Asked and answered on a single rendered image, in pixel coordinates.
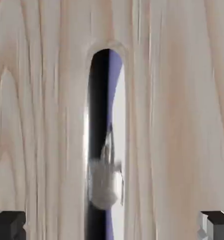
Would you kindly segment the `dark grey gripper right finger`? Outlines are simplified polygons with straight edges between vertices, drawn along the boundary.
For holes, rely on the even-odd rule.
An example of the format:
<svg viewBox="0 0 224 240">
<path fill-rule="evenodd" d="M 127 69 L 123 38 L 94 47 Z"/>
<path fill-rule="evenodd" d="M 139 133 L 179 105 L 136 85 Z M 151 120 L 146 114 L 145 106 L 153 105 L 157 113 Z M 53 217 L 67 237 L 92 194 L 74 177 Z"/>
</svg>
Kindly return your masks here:
<svg viewBox="0 0 224 240">
<path fill-rule="evenodd" d="M 200 211 L 197 240 L 224 240 L 224 211 Z"/>
</svg>

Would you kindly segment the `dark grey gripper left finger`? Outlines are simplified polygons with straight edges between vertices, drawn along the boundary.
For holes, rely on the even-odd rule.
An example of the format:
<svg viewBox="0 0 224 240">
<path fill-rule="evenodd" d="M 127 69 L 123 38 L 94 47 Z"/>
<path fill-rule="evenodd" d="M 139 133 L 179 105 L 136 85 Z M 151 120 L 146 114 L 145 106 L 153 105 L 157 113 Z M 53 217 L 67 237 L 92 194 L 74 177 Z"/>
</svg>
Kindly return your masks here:
<svg viewBox="0 0 224 240">
<path fill-rule="evenodd" d="M 0 240 L 27 240 L 24 211 L 0 210 Z"/>
</svg>

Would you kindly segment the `light wood drawer front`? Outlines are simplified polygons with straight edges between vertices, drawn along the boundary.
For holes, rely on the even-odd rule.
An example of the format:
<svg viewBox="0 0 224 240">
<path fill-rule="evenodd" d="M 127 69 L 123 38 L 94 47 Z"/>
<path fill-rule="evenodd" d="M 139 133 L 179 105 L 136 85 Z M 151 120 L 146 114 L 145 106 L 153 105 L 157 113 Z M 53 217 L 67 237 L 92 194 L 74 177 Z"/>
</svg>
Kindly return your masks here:
<svg viewBox="0 0 224 240">
<path fill-rule="evenodd" d="M 84 240 L 93 54 L 125 70 L 123 240 L 197 240 L 224 210 L 224 0 L 0 0 L 0 210 Z"/>
</svg>

